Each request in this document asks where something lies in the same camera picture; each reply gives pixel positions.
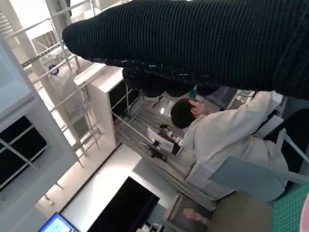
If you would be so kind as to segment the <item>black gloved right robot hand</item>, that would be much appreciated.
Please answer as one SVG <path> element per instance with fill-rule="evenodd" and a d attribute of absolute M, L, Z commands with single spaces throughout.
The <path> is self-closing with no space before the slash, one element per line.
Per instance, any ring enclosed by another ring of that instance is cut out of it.
<path fill-rule="evenodd" d="M 66 47 L 155 97 L 197 87 L 309 98 L 306 0 L 133 0 L 67 26 Z"/>

